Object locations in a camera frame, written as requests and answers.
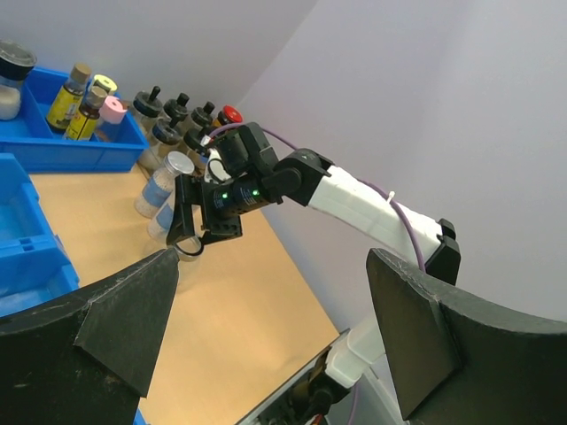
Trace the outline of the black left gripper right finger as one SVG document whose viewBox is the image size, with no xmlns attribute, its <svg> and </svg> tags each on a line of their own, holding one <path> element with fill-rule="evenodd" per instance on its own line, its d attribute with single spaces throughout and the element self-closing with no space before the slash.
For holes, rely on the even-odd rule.
<svg viewBox="0 0 567 425">
<path fill-rule="evenodd" d="M 566 325 L 369 251 L 369 287 L 403 420 L 563 424 Z"/>
</svg>

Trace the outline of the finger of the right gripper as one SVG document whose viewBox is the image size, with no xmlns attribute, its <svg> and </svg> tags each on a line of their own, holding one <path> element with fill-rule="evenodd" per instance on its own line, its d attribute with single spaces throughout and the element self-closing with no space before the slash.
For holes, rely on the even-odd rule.
<svg viewBox="0 0 567 425">
<path fill-rule="evenodd" d="M 173 218 L 166 242 L 175 248 L 197 248 L 193 207 L 198 205 L 198 187 L 193 177 L 181 174 L 175 178 Z"/>
<path fill-rule="evenodd" d="M 180 259 L 197 259 L 205 250 L 205 246 L 212 242 L 209 234 L 190 236 L 175 242 L 175 250 Z"/>
</svg>

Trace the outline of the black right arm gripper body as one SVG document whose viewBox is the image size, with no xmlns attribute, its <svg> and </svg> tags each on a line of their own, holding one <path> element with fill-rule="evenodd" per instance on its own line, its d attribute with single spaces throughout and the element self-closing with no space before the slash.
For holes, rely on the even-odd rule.
<svg viewBox="0 0 567 425">
<path fill-rule="evenodd" d="M 279 158 L 257 123 L 209 135 L 203 148 L 208 161 L 217 159 L 229 176 L 223 182 L 201 183 L 201 243 L 217 243 L 243 234 L 240 216 L 277 203 L 282 196 L 268 186 Z"/>
</svg>

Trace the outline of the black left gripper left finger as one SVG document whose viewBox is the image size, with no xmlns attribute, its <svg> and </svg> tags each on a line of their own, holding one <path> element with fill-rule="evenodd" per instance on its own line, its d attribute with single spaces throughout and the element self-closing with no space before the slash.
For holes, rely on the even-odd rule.
<svg viewBox="0 0 567 425">
<path fill-rule="evenodd" d="M 132 424 L 179 271 L 173 249 L 1 320 L 3 424 Z"/>
</svg>

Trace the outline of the blue label jar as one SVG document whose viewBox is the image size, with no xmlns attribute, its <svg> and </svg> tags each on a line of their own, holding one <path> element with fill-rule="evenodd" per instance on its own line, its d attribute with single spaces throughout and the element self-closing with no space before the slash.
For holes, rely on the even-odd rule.
<svg viewBox="0 0 567 425">
<path fill-rule="evenodd" d="M 175 209 L 175 193 L 172 192 L 164 204 L 156 211 L 147 226 L 147 233 L 158 243 L 165 243 L 171 228 Z"/>
<path fill-rule="evenodd" d="M 136 198 L 136 211 L 145 218 L 151 218 L 174 191 L 175 178 L 182 174 L 192 175 L 194 169 L 193 162 L 185 154 L 170 151 Z"/>
</svg>

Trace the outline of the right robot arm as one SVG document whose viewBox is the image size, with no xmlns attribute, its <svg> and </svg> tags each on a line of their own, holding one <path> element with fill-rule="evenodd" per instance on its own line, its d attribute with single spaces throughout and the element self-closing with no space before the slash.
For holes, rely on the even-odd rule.
<svg viewBox="0 0 567 425">
<path fill-rule="evenodd" d="M 398 204 L 309 149 L 275 154 L 255 123 L 200 140 L 218 180 L 180 176 L 167 244 L 205 246 L 241 236 L 241 216 L 290 199 L 370 237 L 366 270 L 373 313 L 326 349 L 251 424 L 318 424 L 386 359 L 410 424 L 563 424 L 566 325 L 460 289 L 454 226 Z"/>
</svg>

